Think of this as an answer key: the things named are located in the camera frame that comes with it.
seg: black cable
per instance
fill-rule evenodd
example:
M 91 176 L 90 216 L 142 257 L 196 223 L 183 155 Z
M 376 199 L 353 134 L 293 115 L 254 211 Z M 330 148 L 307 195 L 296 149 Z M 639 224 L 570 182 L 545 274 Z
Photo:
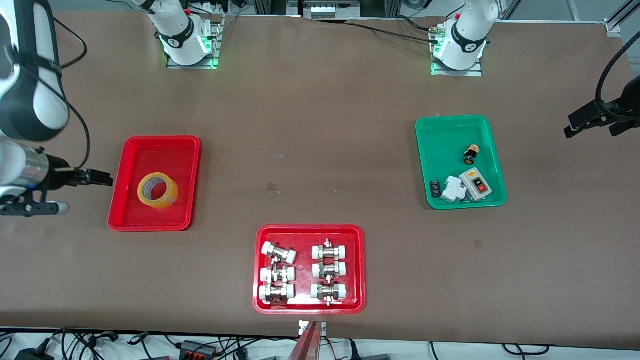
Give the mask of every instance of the black cable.
M 153 358 L 153 357 L 151 357 L 151 354 L 149 354 L 149 349 L 147 349 L 147 344 L 145 343 L 145 340 L 144 340 L 144 339 L 142 339 L 140 342 L 142 343 L 142 349 L 144 349 L 145 354 L 147 355 L 147 357 L 149 358 L 149 360 L 154 360 L 154 358 Z
M 418 24 L 416 24 L 413 20 L 411 20 L 411 18 L 404 16 L 404 15 L 398 15 L 395 17 L 395 19 L 403 19 L 406 22 L 408 22 L 411 26 L 413 26 L 414 28 L 418 29 L 418 30 L 423 30 L 423 31 L 431 31 L 429 28 L 425 28 L 424 26 L 420 26 Z
M 128 3 L 126 3 L 125 1 L 121 1 L 121 0 L 103 0 L 103 1 L 107 1 L 109 3 L 120 3 L 120 4 L 124 4 L 127 5 L 131 10 L 136 11 L 136 9 L 134 9 L 133 7 L 131 7 L 131 5 L 129 5 Z
M 149 336 L 149 333 L 145 331 L 145 332 L 143 332 L 141 334 L 133 336 L 129 341 L 127 341 L 127 344 L 129 344 L 129 345 L 137 345 L 137 344 L 141 343 L 142 344 L 142 349 L 144 349 L 145 354 L 147 355 L 147 358 L 149 358 L 149 360 L 153 360 L 153 357 L 151 357 L 151 354 L 149 354 L 149 349 L 147 349 L 147 344 L 145 343 L 145 339 L 147 338 L 147 336 Z
M 514 352 L 508 349 L 507 345 L 513 345 L 515 346 L 519 352 Z M 550 346 L 548 345 L 540 345 L 542 347 L 545 347 L 544 350 L 539 351 L 539 352 L 524 352 L 522 351 L 522 347 L 520 347 L 520 345 L 518 344 L 502 344 L 502 349 L 506 352 L 508 352 L 509 354 L 513 355 L 513 356 L 520 356 L 522 357 L 523 360 L 525 360 L 525 356 L 540 356 L 540 355 L 544 355 L 547 352 L 549 352 L 549 350 L 551 349 Z
M 362 360 L 360 353 L 358 353 L 358 347 L 353 339 L 347 339 L 351 343 L 351 360 Z
M 78 39 L 78 41 L 80 41 L 80 44 L 82 44 L 82 47 L 83 47 L 83 51 L 82 51 L 82 54 L 80 54 L 80 56 L 62 65 L 62 69 L 66 69 L 70 66 L 77 64 L 78 62 L 80 62 L 80 60 L 84 59 L 86 54 L 89 52 L 89 47 L 86 45 L 86 42 L 84 42 L 84 40 L 78 34 L 76 34 L 73 30 L 69 29 L 67 25 L 64 25 L 62 21 L 58 20 L 55 17 L 53 18 L 53 21 L 57 22 L 58 25 L 62 26 L 63 29 L 67 30 L 71 35 L 73 35 L 76 39 Z
M 212 13 L 212 12 L 208 12 L 207 10 L 201 9 L 201 8 L 199 8 L 199 7 L 197 7 L 197 6 L 193 6 L 192 4 L 188 4 L 188 6 L 189 6 L 190 8 L 192 8 L 192 9 L 196 9 L 196 10 L 198 10 L 198 11 L 201 11 L 201 12 L 204 12 L 204 13 L 208 13 L 209 15 L 215 15 L 215 14 L 214 14 L 214 13 Z
M 170 339 L 167 335 L 164 335 L 164 338 L 165 338 L 167 341 L 169 341 L 169 344 L 173 345 L 175 348 L 179 348 L 179 347 L 178 347 L 178 343 L 174 343 L 173 341 L 171 341 L 171 339 Z
M 447 17 L 447 18 L 448 18 L 448 17 L 450 17 L 451 15 L 455 14 L 456 12 L 458 12 L 458 10 L 460 10 L 460 9 L 462 9 L 462 8 L 464 8 L 464 7 L 465 7 L 465 6 L 463 5 L 463 6 L 459 7 L 459 8 L 457 8 L 457 9 L 453 10 L 452 12 L 450 12 L 450 13 L 449 13 L 447 16 L 445 16 L 445 17 Z
M 0 353 L 0 359 L 2 359 L 6 352 L 9 351 L 9 347 L 11 346 L 11 343 L 13 343 L 13 339 L 11 338 L 11 336 L 0 339 L 0 344 L 4 343 L 5 341 L 9 341 L 9 343 L 6 345 L 2 353 Z
M 78 335 L 78 333 L 76 333 L 75 331 L 72 331 L 72 330 L 65 329 L 65 331 L 67 331 L 70 334 L 72 334 L 73 336 L 75 336 L 76 339 L 78 339 L 78 341 L 80 341 L 84 345 L 84 348 L 80 352 L 80 358 L 81 359 L 82 359 L 82 354 L 88 348 L 89 351 L 91 351 L 94 359 L 96 357 L 98 357 L 100 360 L 104 360 L 104 357 L 102 357 L 102 355 L 100 355 L 97 351 L 95 351 L 95 349 L 84 339 L 84 336 L 80 336 L 80 335 Z
M 431 353 L 433 353 L 433 358 L 435 360 L 440 360 L 438 359 L 438 355 L 436 354 L 436 348 L 433 346 L 433 341 L 429 341 L 429 345 L 431 345 Z
M 71 349 L 71 353 L 69 353 L 69 359 L 73 360 L 74 358 L 74 354 L 76 352 L 76 349 L 78 348 L 78 345 L 80 345 L 80 341 L 76 338 L 76 344 L 74 345 L 74 347 Z
M 625 52 L 627 50 L 629 50 L 629 48 L 638 40 L 638 38 L 640 38 L 640 31 L 638 31 L 622 47 L 622 49 L 620 49 L 620 51 L 618 51 L 618 53 L 613 57 L 613 59 L 611 59 L 611 61 L 607 64 L 606 68 L 602 72 L 602 75 L 600 76 L 600 80 L 598 81 L 598 86 L 596 87 L 596 106 L 598 107 L 598 110 L 600 110 L 601 112 L 604 112 L 607 115 L 607 117 L 610 117 L 610 118 L 613 118 L 613 119 L 618 119 L 619 121 L 620 120 L 638 121 L 638 120 L 640 120 L 640 118 L 639 117 L 633 117 L 633 116 L 624 116 L 624 115 L 614 114 L 613 112 L 611 112 L 611 110 L 607 109 L 605 107 L 604 100 L 602 100 L 602 87 L 604 86 L 604 81 L 607 79 L 607 76 L 611 72 L 611 69 L 613 69 L 613 65 L 615 65 L 616 62 L 625 54 Z
M 80 113 L 76 110 L 76 108 L 73 105 L 71 105 L 71 103 L 64 96 L 60 95 L 57 91 L 55 91 L 55 89 L 51 87 L 51 85 L 42 81 L 42 79 L 40 79 L 40 77 L 37 74 L 31 71 L 31 69 L 24 66 L 21 67 L 21 69 L 24 70 L 27 74 L 33 76 L 34 79 L 39 81 L 46 88 L 48 88 L 52 93 L 54 93 L 58 98 L 60 98 L 60 100 L 62 100 L 69 107 L 69 109 L 71 109 L 71 111 L 73 111 L 73 113 L 76 115 L 78 120 L 80 120 L 80 124 L 84 129 L 84 136 L 86 137 L 86 151 L 84 153 L 84 159 L 82 160 L 80 165 L 78 165 L 76 168 L 83 168 L 86 165 L 86 162 L 89 160 L 89 155 L 91 154 L 91 135 L 89 135 L 89 127 L 86 125 L 86 122 L 82 118 L 82 115 L 80 115 Z
M 399 33 L 392 33 L 391 31 L 387 31 L 387 30 L 382 30 L 382 29 L 376 29 L 376 28 L 371 28 L 369 26 L 366 25 L 361 25 L 361 24 L 354 24 L 352 22 L 345 22 L 345 25 L 351 25 L 351 26 L 357 26 L 359 28 L 363 28 L 363 29 L 368 29 L 368 30 L 373 30 L 373 31 L 377 31 L 379 33 L 383 33 L 383 34 L 388 34 L 388 35 L 393 35 L 395 37 L 401 37 L 401 38 L 407 38 L 410 40 L 418 40 L 418 41 L 424 41 L 424 42 L 428 42 L 430 44 L 437 44 L 438 42 L 436 40 L 431 40 L 431 39 L 425 39 L 425 38 L 417 38 L 417 37 L 412 37 L 409 35 L 404 35 L 404 34 L 399 34 Z

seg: table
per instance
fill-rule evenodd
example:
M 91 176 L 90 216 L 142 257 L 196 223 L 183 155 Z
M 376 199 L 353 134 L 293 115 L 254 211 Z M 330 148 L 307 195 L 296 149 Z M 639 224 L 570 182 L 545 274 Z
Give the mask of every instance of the table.
M 621 47 L 603 26 L 496 24 L 484 77 L 450 78 L 429 74 L 424 44 L 289 17 L 240 18 L 218 70 L 166 70 L 144 15 L 56 15 L 89 44 L 64 77 L 92 132 L 88 167 L 115 173 L 130 136 L 197 135 L 195 217 L 181 233 L 114 233 L 112 189 L 94 186 L 50 194 L 67 216 L 0 219 L 3 325 L 294 336 L 304 318 L 336 338 L 640 348 L 639 134 L 563 134 Z M 80 52 L 58 37 L 63 61 Z M 605 98 L 631 78 L 621 60 Z M 475 113 L 492 123 L 509 199 L 434 211 L 414 123 Z M 79 162 L 81 127 L 44 146 Z M 362 227 L 364 311 L 256 313 L 268 223 Z

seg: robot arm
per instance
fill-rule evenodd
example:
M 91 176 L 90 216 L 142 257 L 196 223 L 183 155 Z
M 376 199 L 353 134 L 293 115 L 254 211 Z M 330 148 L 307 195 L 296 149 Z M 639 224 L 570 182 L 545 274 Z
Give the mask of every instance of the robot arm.
M 13 62 L 9 78 L 0 80 L 0 135 L 50 140 L 69 120 L 64 101 L 32 75 L 65 96 L 51 7 L 46 0 L 0 0 L 0 15 L 9 25 L 4 51 Z
M 178 65 L 197 64 L 213 50 L 211 21 L 187 15 L 179 0 L 132 0 L 154 23 L 167 55 Z
M 0 15 L 9 25 L 11 44 L 4 52 L 13 66 L 9 78 L 0 80 L 0 215 L 63 215 L 68 204 L 46 201 L 47 191 L 65 185 L 111 186 L 113 180 L 6 138 L 50 140 L 66 127 L 69 110 L 47 0 L 0 0 Z M 40 199 L 33 198 L 36 190 Z
M 462 14 L 438 25 L 444 34 L 437 38 L 440 44 L 433 56 L 454 70 L 471 68 L 482 56 L 486 37 L 498 19 L 496 0 L 465 0 Z

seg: wire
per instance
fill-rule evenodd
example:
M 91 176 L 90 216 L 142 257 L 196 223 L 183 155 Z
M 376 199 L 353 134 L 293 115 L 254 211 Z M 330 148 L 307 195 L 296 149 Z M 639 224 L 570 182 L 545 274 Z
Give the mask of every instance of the wire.
M 515 346 L 518 349 L 519 352 L 514 352 L 514 351 L 509 350 L 507 348 L 507 345 Z M 520 356 L 520 357 L 522 357 L 522 360 L 526 360 L 525 355 L 527 355 L 527 356 L 540 356 L 540 355 L 546 354 L 547 352 L 549 352 L 549 349 L 551 349 L 551 347 L 549 345 L 540 345 L 540 346 L 545 347 L 545 349 L 542 350 L 542 351 L 539 351 L 539 352 L 524 352 L 524 351 L 522 351 L 522 347 L 520 347 L 520 345 L 518 345 L 518 344 L 502 344 L 502 349 L 504 351 L 508 352 L 509 354 L 513 355 L 513 356 Z
M 360 353 L 358 353 L 358 347 L 353 339 L 347 339 L 351 343 L 351 360 L 362 360 Z
M 201 9 L 201 8 L 199 8 L 199 7 L 197 7 L 197 6 L 193 6 L 192 4 L 188 4 L 187 6 L 188 6 L 188 7 L 190 7 L 190 8 L 192 8 L 192 9 L 196 9 L 196 10 L 198 10 L 198 11 L 201 11 L 201 12 L 204 12 L 204 13 L 208 13 L 209 15 L 215 15 L 215 14 L 214 14 L 214 13 L 212 13 L 212 12 L 208 12 L 207 10 Z
M 604 86 L 604 81 L 607 79 L 607 76 L 611 72 L 611 69 L 613 69 L 613 65 L 615 65 L 616 62 L 625 54 L 625 52 L 627 50 L 629 50 L 629 48 L 638 40 L 638 38 L 640 38 L 640 31 L 638 31 L 634 35 L 634 37 L 632 37 L 622 47 L 622 49 L 620 49 L 620 51 L 618 51 L 618 53 L 613 57 L 613 59 L 611 59 L 611 61 L 607 64 L 607 66 L 605 67 L 604 71 L 602 72 L 602 75 L 600 76 L 600 80 L 598 81 L 598 86 L 596 87 L 596 106 L 598 107 L 598 110 L 600 110 L 601 112 L 605 113 L 607 115 L 607 117 L 610 117 L 610 118 L 613 118 L 613 119 L 618 119 L 618 120 L 626 120 L 626 121 L 629 121 L 629 120 L 638 121 L 638 120 L 640 120 L 640 117 L 624 116 L 624 115 L 614 114 L 613 112 L 611 112 L 611 110 L 609 110 L 609 109 L 607 109 L 605 107 L 605 102 L 604 102 L 604 100 L 602 100 L 602 87 Z
M 458 10 L 460 10 L 460 9 L 462 9 L 462 8 L 464 8 L 464 7 L 465 7 L 465 6 L 464 6 L 464 5 L 462 5 L 461 7 L 459 7 L 459 8 L 457 8 L 457 9 L 453 10 L 452 12 L 450 12 L 450 13 L 449 13 L 447 16 L 445 16 L 445 17 L 450 17 L 451 15 L 453 15 L 453 14 L 457 13 L 457 12 L 458 12 Z
M 69 29 L 67 27 L 67 25 L 64 25 L 62 23 L 62 21 L 56 19 L 55 17 L 53 18 L 53 20 L 55 22 L 57 22 L 58 25 L 62 26 L 65 30 L 67 30 L 69 33 L 71 33 L 71 35 L 73 35 L 76 39 L 78 39 L 78 41 L 80 41 L 80 44 L 82 44 L 82 47 L 83 47 L 83 51 L 82 51 L 82 54 L 80 54 L 80 56 L 78 56 L 77 58 L 73 59 L 72 61 L 62 65 L 62 69 L 66 69 L 66 68 L 68 68 L 70 66 L 73 66 L 73 65 L 77 64 L 78 62 L 80 62 L 80 60 L 84 59 L 86 54 L 89 52 L 89 47 L 86 45 L 86 42 L 84 42 L 84 40 L 78 34 L 74 33 L 73 30 Z
M 174 343 L 173 341 L 171 341 L 171 339 L 167 335 L 164 335 L 164 338 L 169 341 L 169 344 L 173 345 L 175 348 L 178 348 L 178 343 Z
M 131 339 L 129 339 L 129 341 L 127 341 L 127 344 L 129 344 L 129 345 L 137 345 L 137 344 L 141 343 L 142 344 L 142 349 L 144 349 L 145 354 L 147 355 L 147 358 L 149 358 L 149 360 L 154 360 L 154 358 L 151 357 L 151 354 L 149 354 L 149 349 L 147 349 L 147 344 L 145 343 L 145 339 L 147 338 L 147 336 L 149 336 L 148 332 L 146 332 L 146 331 L 142 332 L 141 334 L 135 335 Z
M 80 113 L 76 110 L 76 108 L 73 105 L 71 105 L 71 103 L 64 96 L 60 95 L 57 91 L 55 91 L 55 89 L 51 87 L 51 85 L 42 81 L 42 79 L 40 79 L 40 76 L 38 76 L 33 71 L 31 71 L 31 69 L 24 66 L 21 67 L 21 69 L 27 72 L 27 74 L 33 76 L 34 79 L 39 81 L 46 88 L 48 88 L 52 93 L 54 93 L 58 98 L 60 98 L 60 100 L 62 100 L 69 107 L 69 109 L 71 109 L 71 111 L 73 111 L 73 113 L 76 115 L 78 120 L 80 120 L 80 124 L 84 129 L 84 136 L 86 137 L 86 150 L 84 153 L 84 159 L 82 160 L 80 165 L 78 165 L 76 168 L 83 168 L 86 165 L 86 162 L 89 161 L 89 155 L 91 154 L 91 135 L 89 134 L 89 127 L 86 125 L 84 118 L 82 118 L 82 115 L 80 115 Z
M 414 28 L 416 28 L 418 30 L 427 31 L 427 32 L 431 31 L 431 29 L 429 29 L 429 28 L 425 28 L 424 26 L 420 26 L 420 25 L 416 24 L 415 22 L 413 22 L 413 20 L 411 20 L 411 18 L 409 18 L 407 16 L 398 15 L 398 16 L 395 17 L 395 19 L 403 19 L 406 22 L 408 22 L 409 25 L 413 26 Z
M 103 0 L 103 1 L 107 1 L 109 3 L 120 3 L 120 4 L 124 4 L 127 5 L 131 10 L 136 11 L 136 9 L 134 9 L 131 5 L 129 5 L 128 3 L 126 3 L 125 1 L 121 1 L 121 0 Z
M 222 29 L 222 32 L 221 32 L 218 36 L 216 36 L 216 37 L 214 37 L 214 38 L 219 38 L 219 37 L 221 37 L 221 36 L 222 36 L 222 34 L 224 34 L 224 33 L 227 31 L 227 29 L 228 29 L 228 28 L 230 28 L 230 27 L 231 27 L 231 25 L 233 25 L 233 24 L 238 20 L 238 17 L 240 16 L 240 13 L 241 13 L 241 12 L 243 12 L 243 11 L 245 11 L 245 10 L 247 10 L 247 9 L 249 9 L 249 7 L 248 7 L 248 6 L 246 6 L 246 7 L 244 8 L 244 10 L 242 10 L 242 9 L 238 8 L 238 12 L 236 13 L 236 16 L 234 16 L 234 18 L 231 20 L 231 22 L 229 23 L 229 25 L 225 26 L 225 28 L 224 28 L 224 29 Z
M 11 346 L 11 343 L 13 343 L 13 339 L 11 338 L 11 336 L 0 339 L 0 344 L 4 343 L 5 341 L 9 341 L 9 343 L 6 344 L 6 347 L 4 348 L 2 353 L 0 353 L 0 359 L 2 359 L 2 357 L 6 354 L 6 352 L 9 351 L 9 347 Z
M 363 29 L 368 29 L 368 30 L 372 30 L 372 31 L 377 31 L 379 33 L 383 33 L 383 34 L 388 34 L 388 35 L 392 35 L 395 37 L 401 37 L 401 38 L 407 38 L 410 40 L 418 40 L 418 41 L 424 41 L 424 42 L 428 42 L 430 44 L 437 44 L 438 42 L 436 40 L 431 40 L 431 39 L 425 39 L 425 38 L 417 38 L 417 37 L 412 37 L 409 35 L 404 35 L 404 34 L 399 34 L 399 33 L 393 33 L 391 31 L 387 31 L 387 30 L 382 30 L 382 29 L 376 29 L 376 28 L 371 28 L 369 26 L 366 25 L 361 25 L 361 24 L 354 24 L 352 22 L 345 22 L 345 25 L 351 25 L 351 26 L 357 26 L 359 28 L 363 28 Z
M 338 356 L 335 355 L 335 350 L 333 349 L 333 345 L 331 344 L 331 341 L 326 336 L 324 337 L 324 339 L 326 340 L 327 345 L 329 345 L 329 348 L 331 349 L 331 353 L 333 353 L 334 360 L 338 360 Z
M 440 360 L 438 359 L 438 355 L 436 354 L 436 348 L 433 346 L 433 341 L 429 341 L 429 345 L 431 345 L 431 353 L 433 354 L 433 358 L 435 360 Z

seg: metal bracket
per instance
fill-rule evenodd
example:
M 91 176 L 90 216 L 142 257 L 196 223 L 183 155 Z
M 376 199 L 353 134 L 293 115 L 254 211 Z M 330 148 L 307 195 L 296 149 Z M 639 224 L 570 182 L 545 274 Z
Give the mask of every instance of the metal bracket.
M 620 27 L 616 26 L 616 27 L 611 28 L 611 25 L 609 24 L 609 19 L 604 19 L 604 26 L 607 28 L 607 37 L 609 37 L 609 38 L 622 37 L 620 35 Z
M 309 326 L 309 322 L 300 320 L 300 322 L 298 323 L 298 336 L 302 336 L 305 330 L 307 330 L 308 326 Z M 320 323 L 320 335 L 326 336 L 326 322 Z
M 222 38 L 224 37 L 226 15 L 222 16 L 220 22 L 211 22 L 205 20 L 211 24 L 211 27 L 206 27 L 206 37 L 213 36 L 212 40 L 203 40 L 202 45 L 205 47 L 211 47 L 211 54 L 205 56 L 200 62 L 190 65 L 182 66 L 176 64 L 171 58 L 167 57 L 166 68 L 167 69 L 179 69 L 179 70 L 215 70 L 218 68 L 218 62 L 220 61 L 220 49 L 222 48 Z
M 640 8 L 640 0 L 627 0 L 608 19 L 604 20 L 607 26 L 607 35 L 610 38 L 620 37 L 620 25 L 625 22 L 636 10 Z

